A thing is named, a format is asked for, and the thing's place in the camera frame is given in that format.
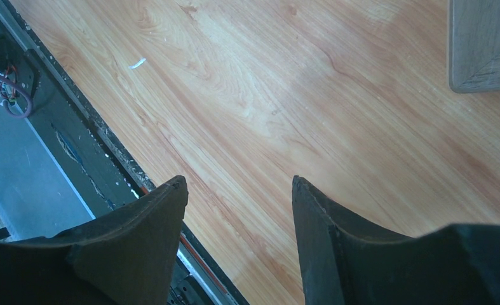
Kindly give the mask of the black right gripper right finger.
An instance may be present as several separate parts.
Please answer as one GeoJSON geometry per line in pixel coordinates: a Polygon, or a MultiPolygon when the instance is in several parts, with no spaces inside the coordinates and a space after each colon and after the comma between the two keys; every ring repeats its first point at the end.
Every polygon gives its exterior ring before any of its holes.
{"type": "Polygon", "coordinates": [[[451,224],[411,238],[300,176],[292,210],[306,304],[500,304],[500,225],[451,224]]]}

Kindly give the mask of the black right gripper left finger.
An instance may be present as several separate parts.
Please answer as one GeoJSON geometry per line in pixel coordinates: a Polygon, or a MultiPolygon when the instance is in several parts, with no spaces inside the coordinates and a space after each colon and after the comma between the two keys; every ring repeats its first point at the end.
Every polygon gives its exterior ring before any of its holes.
{"type": "Polygon", "coordinates": [[[0,242],[0,304],[165,304],[187,202],[178,175],[51,238],[0,242]]]}

